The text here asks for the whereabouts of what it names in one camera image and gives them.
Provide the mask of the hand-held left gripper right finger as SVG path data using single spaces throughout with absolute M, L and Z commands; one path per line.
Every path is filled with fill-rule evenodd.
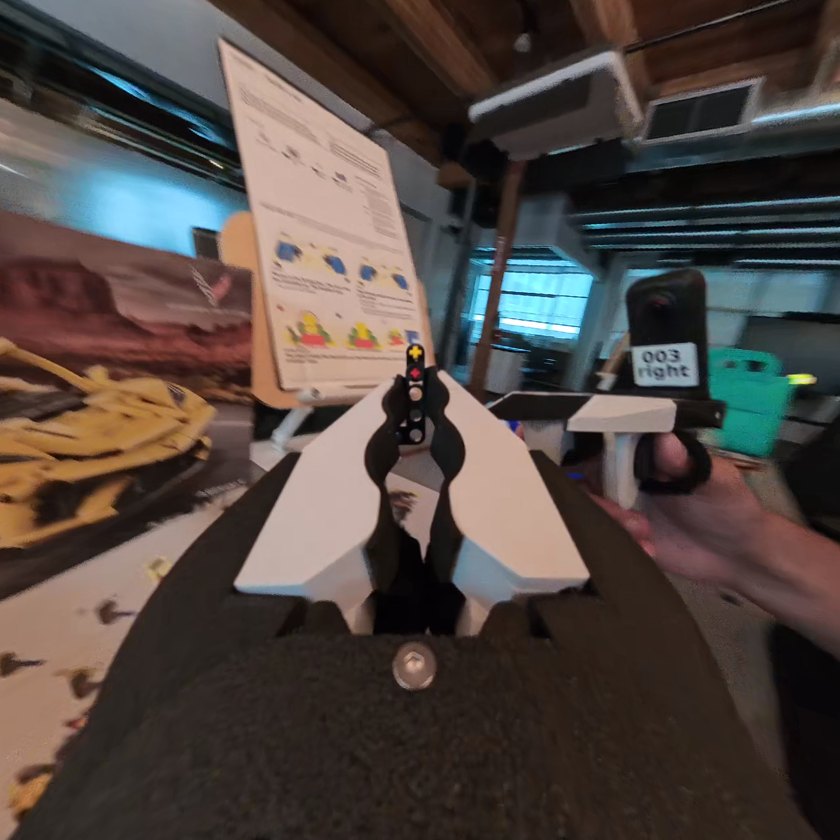
M 426 372 L 430 448 L 444 483 L 426 560 L 464 598 L 455 634 L 491 610 L 579 589 L 590 573 L 527 446 L 449 374 Z

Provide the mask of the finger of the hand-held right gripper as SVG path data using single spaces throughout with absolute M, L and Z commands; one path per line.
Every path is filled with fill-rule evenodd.
M 505 421 L 560 423 L 573 433 L 592 434 L 669 433 L 677 419 L 673 400 L 612 393 L 513 392 L 489 411 Z

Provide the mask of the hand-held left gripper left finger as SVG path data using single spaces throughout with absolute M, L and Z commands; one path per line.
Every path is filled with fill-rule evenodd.
M 370 634 L 371 597 L 391 585 L 399 554 L 385 478 L 399 458 L 405 378 L 378 385 L 297 458 L 234 580 L 238 593 L 335 604 Z

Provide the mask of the black lego beam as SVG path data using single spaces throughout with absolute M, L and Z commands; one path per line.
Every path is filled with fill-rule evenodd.
M 426 353 L 419 343 L 411 343 L 406 349 L 404 379 L 407 409 L 397 427 L 397 443 L 400 446 L 419 446 L 425 443 L 427 435 Z

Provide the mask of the yellow car lego box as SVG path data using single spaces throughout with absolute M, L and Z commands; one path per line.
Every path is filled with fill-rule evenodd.
M 2 599 L 250 484 L 243 278 L 2 211 Z

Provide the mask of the open lego instruction booklet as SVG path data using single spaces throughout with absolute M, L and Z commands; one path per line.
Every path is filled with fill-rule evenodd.
M 184 551 L 245 494 L 238 487 L 1 606 L 1 833 L 35 802 L 134 618 Z

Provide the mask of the person's right hand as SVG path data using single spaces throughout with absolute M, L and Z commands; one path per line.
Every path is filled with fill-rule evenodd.
M 750 585 L 781 582 L 770 513 L 736 466 L 717 456 L 710 463 L 709 479 L 692 493 L 648 496 L 642 511 L 585 488 L 663 571 L 743 594 Z

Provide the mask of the white document stand base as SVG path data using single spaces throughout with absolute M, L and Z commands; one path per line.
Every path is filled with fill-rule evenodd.
M 267 473 L 286 455 L 301 452 L 377 387 L 338 385 L 331 390 L 309 387 L 257 397 L 254 439 L 249 445 L 251 464 Z

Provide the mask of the teal felt bag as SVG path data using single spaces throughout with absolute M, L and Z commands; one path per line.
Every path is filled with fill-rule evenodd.
M 791 385 L 772 353 L 736 348 L 709 350 L 711 397 L 726 406 L 721 428 L 710 434 L 726 452 L 755 458 L 772 455 L 791 402 Z

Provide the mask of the white ceiling vent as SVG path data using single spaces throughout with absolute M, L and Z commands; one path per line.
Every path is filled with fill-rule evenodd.
M 753 77 L 652 100 L 638 142 L 670 144 L 744 133 L 759 112 L 763 88 L 764 77 Z

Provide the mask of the white ceiling unit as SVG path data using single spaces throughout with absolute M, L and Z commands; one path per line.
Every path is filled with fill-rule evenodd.
M 490 144 L 512 161 L 634 139 L 645 119 L 625 53 L 592 47 L 512 80 L 467 111 L 466 147 Z

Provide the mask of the white printed instruction sheet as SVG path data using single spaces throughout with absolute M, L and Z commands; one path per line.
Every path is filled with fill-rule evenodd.
M 406 367 L 425 309 L 388 153 L 219 39 L 278 386 L 300 403 Z

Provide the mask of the wooden support post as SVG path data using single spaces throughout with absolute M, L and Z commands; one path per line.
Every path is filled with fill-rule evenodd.
M 507 270 L 513 239 L 518 225 L 522 183 L 528 161 L 510 161 L 500 194 L 495 252 L 490 273 L 490 286 L 481 335 L 476 346 L 469 381 L 470 393 L 482 402 L 486 396 L 487 373 L 494 336 L 503 279 Z

